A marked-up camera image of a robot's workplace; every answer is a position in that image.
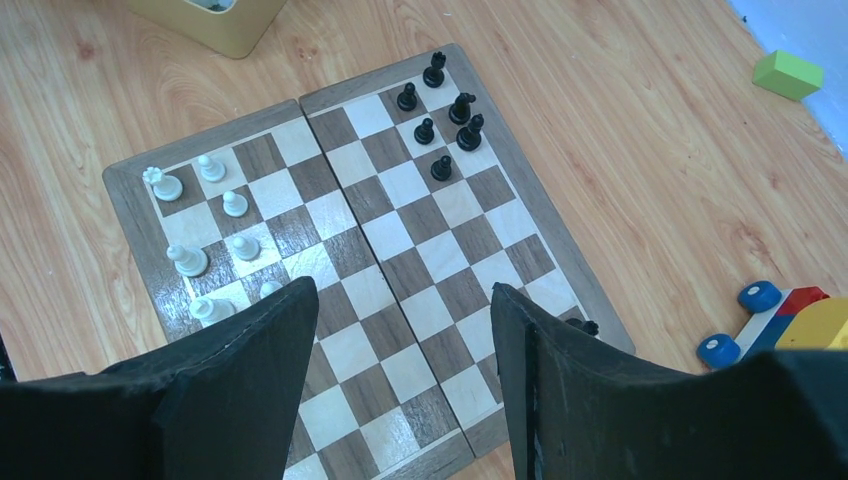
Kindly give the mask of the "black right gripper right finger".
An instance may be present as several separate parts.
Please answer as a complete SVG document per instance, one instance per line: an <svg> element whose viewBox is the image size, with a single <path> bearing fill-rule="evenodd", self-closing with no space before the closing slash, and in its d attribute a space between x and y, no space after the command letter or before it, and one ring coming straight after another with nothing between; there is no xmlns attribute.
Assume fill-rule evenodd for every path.
<svg viewBox="0 0 848 480"><path fill-rule="evenodd" d="M765 352L692 375L625 353L503 283L491 324L519 479L847 475L845 352Z"/></svg>

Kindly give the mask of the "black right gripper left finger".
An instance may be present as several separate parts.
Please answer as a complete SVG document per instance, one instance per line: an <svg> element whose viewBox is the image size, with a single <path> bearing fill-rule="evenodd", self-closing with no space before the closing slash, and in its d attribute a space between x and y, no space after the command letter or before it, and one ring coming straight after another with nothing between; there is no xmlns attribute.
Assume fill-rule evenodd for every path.
<svg viewBox="0 0 848 480"><path fill-rule="evenodd" d="M96 374L1 385L5 479L279 479L319 313L297 278Z"/></svg>

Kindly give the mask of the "white king chess piece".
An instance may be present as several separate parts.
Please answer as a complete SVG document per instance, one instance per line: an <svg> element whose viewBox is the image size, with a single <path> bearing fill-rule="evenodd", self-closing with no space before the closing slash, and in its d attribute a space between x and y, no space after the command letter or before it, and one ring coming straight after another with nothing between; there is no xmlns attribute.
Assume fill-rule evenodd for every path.
<svg viewBox="0 0 848 480"><path fill-rule="evenodd" d="M227 319L236 312L231 301L208 296L197 297L189 305L190 315L198 320L202 327Z"/></svg>

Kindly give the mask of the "wooden chess board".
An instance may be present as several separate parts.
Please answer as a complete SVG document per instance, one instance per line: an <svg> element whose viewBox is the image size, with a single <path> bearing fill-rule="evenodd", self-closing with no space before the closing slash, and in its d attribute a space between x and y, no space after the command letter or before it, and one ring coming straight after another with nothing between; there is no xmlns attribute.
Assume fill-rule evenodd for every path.
<svg viewBox="0 0 848 480"><path fill-rule="evenodd" d="M396 98L416 85L418 106ZM464 125L448 110L476 96ZM146 168L183 193L157 199ZM309 276L319 316L287 479L444 479L508 439L490 323L508 284L634 345L466 52L448 44L102 175L167 339Z"/></svg>

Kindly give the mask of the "white pawn chess piece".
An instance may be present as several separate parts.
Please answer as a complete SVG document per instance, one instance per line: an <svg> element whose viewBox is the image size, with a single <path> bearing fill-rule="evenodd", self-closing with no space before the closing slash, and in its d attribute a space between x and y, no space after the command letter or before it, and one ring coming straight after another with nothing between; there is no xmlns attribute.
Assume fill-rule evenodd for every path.
<svg viewBox="0 0 848 480"><path fill-rule="evenodd" d="M261 299L265 299L268 296L272 295L274 292L280 290L282 287L283 284L277 280L266 281L260 287L259 297Z"/></svg>

